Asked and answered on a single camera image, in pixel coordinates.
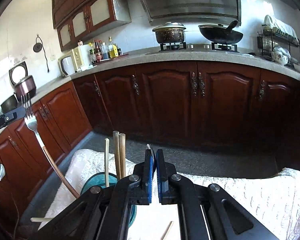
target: wire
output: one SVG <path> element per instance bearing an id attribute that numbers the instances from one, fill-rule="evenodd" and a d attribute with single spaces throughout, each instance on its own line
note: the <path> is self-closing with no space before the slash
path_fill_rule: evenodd
<path id="1" fill-rule="evenodd" d="M 7 177 L 8 184 L 10 185 L 10 181 L 9 181 L 8 174 L 7 174 L 7 173 L 6 173 L 6 177 Z M 13 239 L 16 239 L 15 237 L 16 237 L 17 226 L 18 226 L 18 224 L 19 224 L 20 215 L 19 215 L 19 210 L 18 210 L 16 201 L 15 201 L 14 198 L 13 198 L 12 192 L 11 192 L 11 197 L 12 197 L 12 200 L 13 200 L 13 202 L 14 202 L 14 205 L 16 206 L 16 209 L 17 209 L 17 222 L 16 222 L 16 225 L 14 226 L 14 230 L 13 230 Z"/>
<path id="2" fill-rule="evenodd" d="M 44 57 L 46 58 L 46 61 L 47 61 L 47 69 L 48 69 L 48 73 L 49 73 L 50 69 L 49 69 L 49 66 L 48 66 L 48 59 L 47 59 L 47 56 L 46 56 L 46 51 L 44 50 L 44 47 L 43 47 L 43 42 L 42 42 L 41 38 L 39 37 L 39 35 L 37 35 L 37 37 L 35 38 L 35 43 L 37 43 L 37 38 L 39 38 L 40 41 L 41 41 L 43 52 L 44 52 Z"/>

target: silver bolt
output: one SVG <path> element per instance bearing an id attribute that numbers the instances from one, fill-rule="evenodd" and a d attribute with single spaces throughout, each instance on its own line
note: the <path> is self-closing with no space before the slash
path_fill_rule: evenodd
<path id="1" fill-rule="evenodd" d="M 132 175 L 129 176 L 130 181 L 137 181 L 138 179 L 139 179 L 138 175 L 132 174 Z"/>
<path id="2" fill-rule="evenodd" d="M 173 174 L 172 176 L 171 176 L 171 179 L 173 179 L 173 180 L 181 180 L 181 175 L 179 175 L 179 174 Z"/>
<path id="3" fill-rule="evenodd" d="M 220 190 L 220 186 L 218 184 L 211 184 L 210 185 L 210 189 L 212 191 L 219 191 Z"/>
<path id="4" fill-rule="evenodd" d="M 90 192 L 92 194 L 98 194 L 101 191 L 101 188 L 99 186 L 93 186 L 90 188 Z"/>

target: black wire rack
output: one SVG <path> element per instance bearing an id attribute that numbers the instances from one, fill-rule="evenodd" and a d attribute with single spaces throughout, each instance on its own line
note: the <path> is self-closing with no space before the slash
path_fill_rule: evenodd
<path id="1" fill-rule="evenodd" d="M 289 53 L 291 54 L 291 46 L 299 48 L 299 56 L 300 56 L 300 40 L 296 42 L 295 38 L 292 36 L 283 33 L 283 32 L 273 32 L 270 30 L 263 30 L 262 32 L 258 32 L 257 36 L 258 49 L 261 49 L 262 55 L 267 55 L 271 57 L 271 52 L 273 48 L 280 43 L 284 43 L 289 45 Z M 291 60 L 289 60 L 288 65 L 293 67 Z"/>

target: range hood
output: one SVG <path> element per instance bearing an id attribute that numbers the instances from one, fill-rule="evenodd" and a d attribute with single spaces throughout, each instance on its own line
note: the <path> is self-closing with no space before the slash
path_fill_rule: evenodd
<path id="1" fill-rule="evenodd" d="M 241 0 L 140 0 L 152 25 L 209 22 L 241 25 Z"/>

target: wooden stick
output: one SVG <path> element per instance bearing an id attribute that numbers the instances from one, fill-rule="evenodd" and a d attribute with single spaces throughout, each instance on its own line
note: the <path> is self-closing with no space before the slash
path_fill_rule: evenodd
<path id="1" fill-rule="evenodd" d="M 113 143 L 114 143 L 114 161 L 115 170 L 117 172 L 117 179 L 121 179 L 121 168 L 120 168 L 120 151 L 119 151 L 119 132 L 113 131 Z"/>
<path id="2" fill-rule="evenodd" d="M 47 157 L 47 159 L 48 159 L 51 167 L 54 169 L 54 171 L 56 172 L 56 174 L 58 175 L 58 177 L 61 179 L 62 183 L 65 184 L 65 186 L 67 187 L 67 189 L 69 189 L 69 191 L 72 193 L 72 195 L 75 198 L 78 198 L 80 196 L 79 193 L 76 192 L 76 190 L 67 181 L 67 179 L 65 178 L 65 176 L 63 176 L 62 172 L 59 170 L 58 166 L 56 165 L 56 163 L 52 159 L 51 155 L 49 154 L 47 148 L 45 146 L 43 146 L 42 150 L 43 150 L 45 156 Z"/>
<path id="3" fill-rule="evenodd" d="M 106 187 L 109 187 L 109 139 L 105 139 L 105 182 Z"/>
<path id="4" fill-rule="evenodd" d="M 119 151 L 121 178 L 124 178 L 126 176 L 126 135 L 124 133 L 119 134 Z"/>
<path id="5" fill-rule="evenodd" d="M 31 222 L 50 222 L 54 218 L 30 218 Z"/>
<path id="6" fill-rule="evenodd" d="M 162 236 L 161 240 L 166 240 L 167 239 L 167 236 L 168 236 L 168 234 L 169 234 L 169 232 L 170 232 L 170 230 L 173 226 L 173 223 L 174 223 L 173 221 L 170 222 L 170 225 L 169 225 L 167 231 L 165 232 L 165 234 Z"/>

